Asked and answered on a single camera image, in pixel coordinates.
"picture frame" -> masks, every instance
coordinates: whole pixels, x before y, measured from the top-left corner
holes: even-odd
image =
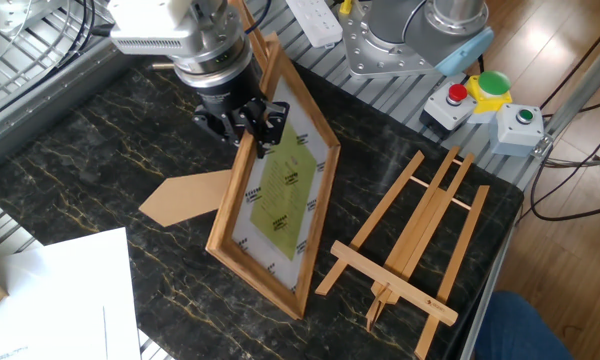
[[[234,6],[238,7],[246,28],[253,21],[253,18],[241,0],[237,4],[236,1],[233,3]],[[290,289],[285,286],[274,276],[270,269],[267,269],[261,262],[259,263],[250,256],[237,243],[237,239],[233,235],[241,206],[244,203],[247,183],[256,162],[255,140],[247,132],[243,135],[240,143],[229,186],[218,208],[206,250],[289,316],[294,319],[301,319],[304,316],[309,296],[311,277],[340,153],[340,143],[291,60],[284,54],[277,36],[272,34],[265,39],[256,30],[250,34],[250,39],[254,47],[254,54],[260,54],[260,56],[256,56],[256,60],[264,70],[260,84],[263,93],[271,101],[276,101],[276,89],[279,84],[285,83],[285,88],[292,92],[295,100],[297,100],[296,103],[307,115],[307,121],[310,121],[324,141],[327,149],[326,161],[321,163],[323,167],[320,169],[322,174],[317,198],[312,204],[313,215],[306,243],[303,243],[297,283],[293,288]]]

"blue jeans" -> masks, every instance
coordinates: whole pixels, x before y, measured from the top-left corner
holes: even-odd
[[[573,360],[520,295],[495,292],[475,346],[476,360]]]

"red button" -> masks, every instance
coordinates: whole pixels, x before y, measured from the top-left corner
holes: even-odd
[[[461,84],[451,85],[449,88],[449,99],[455,102],[460,102],[467,98],[467,88]]]

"marble surface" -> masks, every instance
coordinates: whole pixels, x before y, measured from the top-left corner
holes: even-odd
[[[139,327],[178,360],[415,358],[425,314],[401,300],[367,333],[373,297],[361,273],[346,270],[326,297],[312,293],[305,318],[292,321],[205,252],[215,212],[165,229],[138,211],[165,178],[227,169],[236,151],[191,121],[198,99],[175,75],[145,69],[130,69],[2,165],[0,206],[43,244],[126,227]],[[353,238],[410,158],[424,153],[416,176],[430,181],[447,151],[299,71],[342,143],[314,290],[336,260],[332,243]],[[471,203],[483,184],[491,191],[448,302],[459,320],[438,328],[430,359],[450,356],[522,203],[517,188],[475,166],[457,198]],[[405,187],[365,256],[384,261],[424,191]],[[435,296],[466,214],[450,205],[410,283]]]

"wooden stand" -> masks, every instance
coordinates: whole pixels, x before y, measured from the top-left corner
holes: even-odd
[[[423,356],[426,356],[438,321],[447,325],[453,325],[457,318],[458,314],[444,305],[444,302],[446,302],[449,296],[451,287],[460,268],[460,263],[462,262],[462,258],[469,240],[471,239],[473,229],[475,228],[489,190],[488,186],[481,186],[472,206],[464,204],[454,198],[460,183],[464,179],[464,176],[474,159],[473,154],[469,154],[464,161],[460,162],[455,159],[458,151],[458,147],[454,147],[449,151],[449,154],[447,154],[447,157],[442,162],[442,165],[430,184],[413,176],[415,170],[424,159],[422,153],[418,152],[389,189],[384,198],[380,201],[376,209],[371,213],[371,216],[369,216],[349,246],[346,247],[338,241],[333,245],[331,253],[338,257],[338,261],[331,268],[316,290],[316,294],[326,295],[347,265],[351,265],[363,272],[375,280],[372,291],[374,295],[376,295],[376,298],[367,312],[367,330],[371,331],[386,304],[395,304],[397,300],[402,297],[429,314],[423,337],[418,344],[419,352],[417,352],[417,354],[424,354]],[[447,190],[442,190],[439,188],[440,183],[453,163],[460,165],[460,168]],[[364,244],[373,228],[378,224],[380,218],[384,215],[409,180],[413,180],[414,182],[425,186],[427,191],[396,241],[396,244],[384,264],[384,268],[382,268],[358,254],[357,251],[362,244]],[[440,287],[438,298],[432,299],[419,289],[409,285],[407,281],[413,274],[413,271],[451,202],[469,210],[469,216],[465,222],[462,234],[460,235],[456,250],[453,253],[442,286]]]

